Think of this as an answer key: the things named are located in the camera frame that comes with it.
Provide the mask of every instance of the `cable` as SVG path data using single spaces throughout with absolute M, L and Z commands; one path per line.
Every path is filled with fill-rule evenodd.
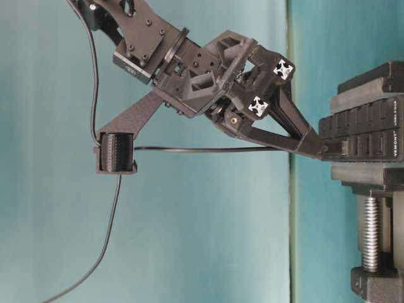
M 97 52 L 95 51 L 94 38 L 93 38 L 93 34 L 90 30 L 90 27 L 88 26 L 87 21 L 84 19 L 83 14 L 81 14 L 81 11 L 77 8 L 77 6 L 74 4 L 73 1 L 74 0 L 67 0 L 69 5 L 71 6 L 71 9 L 76 13 L 78 18 L 81 20 L 81 22 L 86 30 L 86 33 L 88 36 L 88 41 L 90 43 L 90 48 L 91 48 L 91 57 L 92 57 L 92 62 L 93 62 L 93 74 L 94 74 L 94 89 L 93 89 L 93 103 L 92 103 L 91 119 L 90 119 L 90 131 L 91 131 L 91 137 L 92 137 L 94 143 L 97 146 L 101 146 L 101 144 L 97 140 L 97 135 L 95 134 L 95 112 L 97 111 L 98 88 L 99 88 Z
M 94 265 L 91 267 L 91 269 L 83 276 L 83 278 L 78 280 L 75 284 L 73 284 L 72 286 L 70 286 L 66 290 L 63 290 L 60 294 L 57 294 L 57 295 L 51 297 L 50 299 L 47 299 L 46 301 L 43 301 L 43 303 L 53 302 L 53 301 L 61 298 L 62 296 L 68 294 L 72 290 L 74 290 L 76 287 L 78 287 L 80 284 L 82 284 L 97 269 L 98 265 L 101 263 L 102 259 L 104 258 L 105 252 L 107 251 L 109 239 L 110 239 L 110 236 L 111 236 L 112 224 L 114 223 L 114 217 L 115 217 L 115 212 L 116 212 L 116 206 L 117 206 L 117 203 L 118 203 L 119 191 L 121 189 L 121 179 L 122 179 L 122 176 L 118 175 L 118 180 L 117 180 L 116 190 L 115 190 L 115 196 L 114 196 L 114 202 L 112 204 L 112 211 L 111 211 L 111 214 L 110 214 L 110 217 L 109 217 L 107 235 L 105 236 L 104 245 L 102 247 L 101 254 L 98 257 L 97 261 L 94 263 Z
M 246 152 L 276 152 L 273 147 L 242 147 L 242 148 L 173 148 L 164 146 L 138 146 L 134 150 L 153 150 L 171 153 L 246 153 Z
M 94 73 L 94 91 L 93 91 L 93 102 L 92 102 L 92 111 L 91 111 L 91 120 L 90 120 L 91 121 L 90 130 L 91 130 L 91 136 L 92 136 L 94 143 L 96 145 L 100 146 L 101 144 L 98 142 L 97 135 L 95 134 L 95 112 L 97 109 L 99 80 L 98 80 L 98 61 L 97 61 L 97 53 L 95 51 L 94 38 L 93 38 L 92 32 L 90 30 L 90 27 L 88 26 L 87 22 L 85 21 L 83 15 L 79 11 L 79 9 L 74 5 L 73 0 L 67 0 L 67 2 L 71 6 L 73 11 L 78 15 L 81 22 L 83 23 L 85 30 L 87 32 L 87 35 L 88 35 L 88 41 L 90 42 L 92 63 L 93 63 L 93 73 Z M 112 231 L 112 225 L 114 224 L 114 218 L 115 218 L 116 206 L 118 203 L 119 191 L 121 190 L 121 180 L 122 180 L 122 176 L 118 175 L 114 201 L 112 203 L 112 210 L 111 210 L 111 214 L 109 217 L 107 235 L 105 236 L 104 245 L 102 246 L 100 256 L 98 257 L 98 259 L 96 260 L 94 265 L 90 268 L 90 270 L 81 279 L 79 279 L 76 283 L 74 283 L 72 286 L 70 286 L 66 290 L 63 290 L 61 293 L 51 297 L 50 299 L 43 301 L 43 303 L 54 302 L 55 300 L 70 293 L 72 290 L 74 290 L 75 288 L 80 286 L 97 269 L 98 265 L 101 263 L 102 259 L 105 256 L 105 252 L 107 251 L 108 243 L 109 243 L 109 239 L 110 239 L 111 231 Z

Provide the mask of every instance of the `black wire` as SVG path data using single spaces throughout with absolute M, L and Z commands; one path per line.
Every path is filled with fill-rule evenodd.
M 91 48 L 91 57 L 92 57 L 92 62 L 93 62 L 93 74 L 94 74 L 94 89 L 93 89 L 93 103 L 92 103 L 91 119 L 90 119 L 90 131 L 91 131 L 91 137 L 92 137 L 94 143 L 97 146 L 101 146 L 101 144 L 97 140 L 97 135 L 95 134 L 95 112 L 97 110 L 98 87 L 99 87 L 97 52 L 95 51 L 94 38 L 93 38 L 93 34 L 90 30 L 90 27 L 88 26 L 87 21 L 85 20 L 83 14 L 81 14 L 81 11 L 77 8 L 77 6 L 74 4 L 73 1 L 74 0 L 67 0 L 69 5 L 71 6 L 72 10 L 76 13 L 78 18 L 81 20 L 81 22 L 86 30 L 86 33 L 88 36 L 88 41 L 90 43 L 90 48 Z
M 241 147 L 241 148 L 173 148 L 164 146 L 138 146 L 134 150 L 153 150 L 171 153 L 246 153 L 246 152 L 276 152 L 273 147 Z
M 114 202 L 112 204 L 112 211 L 111 211 L 111 214 L 110 214 L 110 217 L 109 217 L 107 235 L 105 236 L 104 245 L 102 247 L 101 254 L 98 257 L 97 261 L 94 263 L 94 265 L 91 267 L 91 269 L 80 280 L 78 280 L 75 284 L 73 284 L 72 286 L 70 286 L 66 290 L 63 290 L 60 294 L 57 294 L 57 295 L 51 297 L 50 299 L 47 299 L 47 300 L 43 301 L 43 303 L 53 302 L 53 301 L 61 298 L 62 296 L 68 294 L 72 290 L 74 290 L 76 287 L 78 287 L 80 284 L 82 284 L 97 269 L 98 265 L 101 263 L 102 259 L 104 258 L 105 252 L 107 251 L 109 239 L 110 239 L 110 236 L 111 236 L 112 225 L 114 224 L 116 206 L 117 206 L 117 203 L 118 203 L 119 191 L 121 189 L 121 179 L 122 179 L 122 176 L 118 175 L 118 180 L 117 180 L 116 190 L 115 190 L 115 196 L 114 196 Z
M 87 35 L 88 35 L 88 40 L 90 42 L 90 48 L 91 48 L 91 53 L 92 53 L 92 62 L 93 62 L 93 73 L 94 73 L 94 91 L 93 91 L 93 103 L 92 103 L 92 111 L 91 111 L 90 129 L 91 129 L 91 136 L 92 136 L 94 143 L 96 145 L 100 146 L 100 143 L 97 141 L 97 136 L 95 134 L 95 112 L 97 109 L 97 100 L 98 100 L 98 62 L 97 62 L 97 53 L 95 52 L 94 39 L 93 39 L 93 35 L 91 33 L 91 30 L 90 30 L 87 22 L 85 21 L 83 15 L 79 11 L 79 9 L 74 5 L 73 0 L 67 0 L 67 2 L 69 3 L 69 5 L 73 9 L 73 11 L 78 15 L 79 19 L 82 21 L 82 23 L 85 27 L 85 30 L 87 32 Z M 53 301 L 61 298 L 62 296 L 68 294 L 69 292 L 71 292 L 72 290 L 77 288 L 78 286 L 80 286 L 97 269 L 98 265 L 101 263 L 102 259 L 105 256 L 105 252 L 107 251 L 108 243 L 109 243 L 109 239 L 110 239 L 111 231 L 112 231 L 112 225 L 114 224 L 114 218 L 115 218 L 116 206 L 118 203 L 119 191 L 121 190 L 121 180 L 122 180 L 122 176 L 118 175 L 114 201 L 112 203 L 112 210 L 111 210 L 110 217 L 109 217 L 107 235 L 105 236 L 104 245 L 102 246 L 100 256 L 98 257 L 98 259 L 96 260 L 94 265 L 90 268 L 90 270 L 81 279 L 79 279 L 76 283 L 74 283 L 72 286 L 70 286 L 66 290 L 63 290 L 61 293 L 51 297 L 50 299 L 43 301 L 43 303 L 53 302 Z

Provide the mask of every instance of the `bolt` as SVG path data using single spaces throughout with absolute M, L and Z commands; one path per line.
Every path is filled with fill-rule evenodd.
M 376 198 L 368 197 L 364 202 L 364 251 L 362 266 L 369 273 L 379 270 L 380 224 L 379 203 Z

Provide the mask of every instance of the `blue wall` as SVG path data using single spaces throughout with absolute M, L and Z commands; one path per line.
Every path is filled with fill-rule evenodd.
M 404 60 L 400 0 L 288 0 L 294 100 L 316 126 L 330 114 L 339 83 L 390 60 Z M 350 290 L 360 265 L 356 203 L 330 178 L 330 165 L 294 157 L 294 302 L 362 302 Z
M 283 1 L 150 4 L 199 44 L 232 29 L 286 51 Z M 3 3 L 0 37 L 0 302 L 39 302 L 95 261 L 115 177 L 94 172 L 90 51 L 65 1 Z M 100 127 L 150 87 L 112 64 L 106 37 L 95 40 Z M 243 145 L 165 108 L 138 143 Z M 137 161 L 103 263 L 60 302 L 288 302 L 287 154 L 139 152 Z

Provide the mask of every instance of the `screw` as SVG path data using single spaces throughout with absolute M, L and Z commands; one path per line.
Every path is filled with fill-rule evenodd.
M 379 203 L 376 198 L 368 197 L 364 203 L 364 252 L 362 266 L 369 273 L 379 270 L 380 224 Z

